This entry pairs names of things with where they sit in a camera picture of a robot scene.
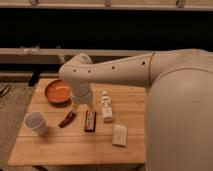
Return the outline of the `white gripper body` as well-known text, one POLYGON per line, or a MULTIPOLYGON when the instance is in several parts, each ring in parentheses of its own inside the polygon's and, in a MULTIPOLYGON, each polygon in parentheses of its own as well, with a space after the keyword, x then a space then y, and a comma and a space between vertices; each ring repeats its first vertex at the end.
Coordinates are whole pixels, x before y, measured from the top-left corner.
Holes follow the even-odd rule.
POLYGON ((75 104, 88 104, 93 99, 89 84, 76 84, 71 86, 71 100, 75 104))

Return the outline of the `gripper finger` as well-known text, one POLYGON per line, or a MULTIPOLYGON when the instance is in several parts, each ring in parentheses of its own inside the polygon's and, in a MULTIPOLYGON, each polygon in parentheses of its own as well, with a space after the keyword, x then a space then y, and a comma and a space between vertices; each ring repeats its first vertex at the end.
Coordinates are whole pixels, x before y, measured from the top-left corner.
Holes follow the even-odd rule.
POLYGON ((77 109, 78 108, 78 104, 72 103, 72 108, 73 109, 77 109))
POLYGON ((89 102, 89 103, 87 104, 87 106, 88 106, 88 108, 91 109, 91 110, 94 110, 94 109, 95 109, 92 101, 89 102))

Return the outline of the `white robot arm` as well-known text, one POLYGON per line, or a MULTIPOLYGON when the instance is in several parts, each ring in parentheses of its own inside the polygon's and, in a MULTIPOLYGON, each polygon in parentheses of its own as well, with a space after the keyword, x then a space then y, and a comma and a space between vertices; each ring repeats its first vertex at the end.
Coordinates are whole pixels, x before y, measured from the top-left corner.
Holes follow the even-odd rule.
POLYGON ((213 171, 213 52, 155 51, 97 64, 80 53, 59 76, 77 104, 92 100, 92 83, 146 88, 147 171, 213 171))

